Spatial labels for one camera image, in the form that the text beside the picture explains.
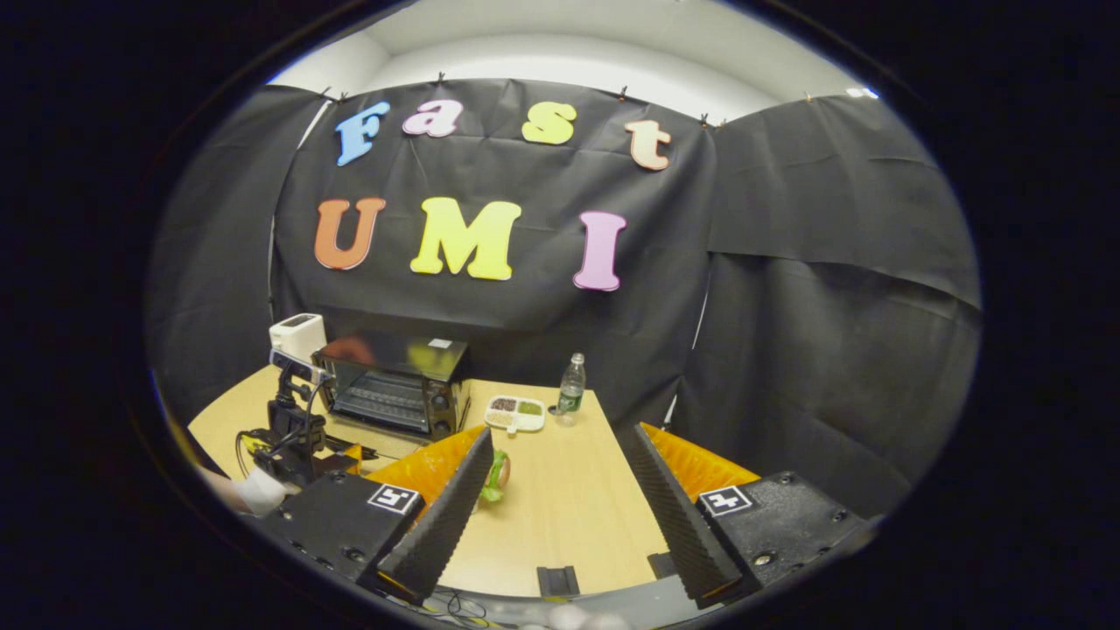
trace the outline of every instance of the green vegetable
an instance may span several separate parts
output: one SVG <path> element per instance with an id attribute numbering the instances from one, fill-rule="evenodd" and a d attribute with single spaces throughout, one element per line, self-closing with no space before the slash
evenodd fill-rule
<path id="1" fill-rule="evenodd" d="M 492 503 L 501 501 L 504 495 L 502 489 L 497 487 L 497 480 L 502 476 L 502 465 L 505 464 L 505 458 L 508 455 L 505 454 L 505 451 L 494 452 L 494 464 L 491 466 L 489 478 L 487 478 L 486 485 L 483 487 L 482 492 L 483 499 L 486 499 Z"/>

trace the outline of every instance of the black curtain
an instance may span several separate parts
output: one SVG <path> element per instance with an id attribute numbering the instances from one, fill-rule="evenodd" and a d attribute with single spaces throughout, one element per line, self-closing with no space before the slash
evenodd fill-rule
<path id="1" fill-rule="evenodd" d="M 444 138 L 401 130 L 436 99 L 465 105 Z M 391 104 L 368 154 L 337 166 L 335 126 L 381 101 Z M 576 108 L 575 136 L 533 143 L 522 123 L 534 103 Z M 652 119 L 671 135 L 670 166 L 652 172 L 631 156 L 625 124 Z M 455 81 L 393 87 L 332 106 L 300 148 L 277 213 L 273 286 L 277 317 L 324 315 L 327 337 L 363 327 L 458 339 L 470 344 L 470 376 L 558 386 L 572 352 L 587 356 L 588 387 L 612 423 L 660 421 L 692 343 L 708 274 L 708 216 L 715 147 L 697 120 L 596 90 L 532 81 Z M 351 270 L 314 254 L 318 205 L 381 197 L 368 257 Z M 411 271 L 433 196 L 455 198 L 469 224 L 489 202 L 521 206 L 505 281 Z M 582 290 L 586 211 L 626 217 L 618 235 L 613 293 Z M 357 224 L 344 215 L 340 247 Z"/>
<path id="2" fill-rule="evenodd" d="M 870 99 L 780 105 L 715 138 L 711 279 L 672 426 L 888 511 L 948 439 L 979 349 L 960 207 Z"/>
<path id="3" fill-rule="evenodd" d="M 202 147 L 168 201 L 152 243 L 144 339 L 176 421 L 189 423 L 268 355 L 271 219 L 323 102 L 262 87 Z"/>

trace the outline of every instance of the white ceiling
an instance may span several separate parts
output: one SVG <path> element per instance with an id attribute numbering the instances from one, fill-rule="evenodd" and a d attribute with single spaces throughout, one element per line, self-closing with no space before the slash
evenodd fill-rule
<path id="1" fill-rule="evenodd" d="M 494 35 L 597 37 L 698 63 L 778 102 L 860 86 L 800 43 L 711 0 L 420 0 L 366 34 L 393 56 Z"/>

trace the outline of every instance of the tabletop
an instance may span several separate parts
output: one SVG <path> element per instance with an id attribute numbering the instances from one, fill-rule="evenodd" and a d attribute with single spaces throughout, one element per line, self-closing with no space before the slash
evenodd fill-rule
<path id="1" fill-rule="evenodd" d="M 279 369 L 268 365 L 226 391 L 189 425 L 195 439 L 231 479 L 242 479 L 234 451 L 239 430 L 264 427 L 265 405 L 276 395 Z M 464 381 L 472 399 L 464 428 L 482 424 L 493 396 L 553 404 L 559 388 Z M 422 447 L 426 441 L 380 430 L 326 414 L 326 432 L 375 448 L 384 457 L 363 462 L 371 472 Z M 584 393 L 575 425 L 550 415 L 538 432 L 493 428 L 494 448 L 510 455 L 505 497 L 482 501 L 439 584 L 511 596 L 540 596 L 536 567 L 572 566 L 580 592 L 597 593 L 653 582 L 646 559 L 668 550 L 653 512 L 631 473 L 595 392 Z M 252 465 L 246 457 L 246 464 Z"/>

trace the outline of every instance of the plastic bottle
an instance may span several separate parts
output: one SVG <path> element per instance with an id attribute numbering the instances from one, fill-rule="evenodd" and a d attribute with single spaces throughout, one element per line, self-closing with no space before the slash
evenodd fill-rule
<path id="1" fill-rule="evenodd" d="M 584 388 L 587 387 L 587 371 L 584 369 L 584 355 L 579 352 L 571 355 L 571 364 L 560 380 L 560 401 L 557 404 L 557 423 L 572 426 L 576 418 L 572 413 L 579 410 L 584 400 Z"/>

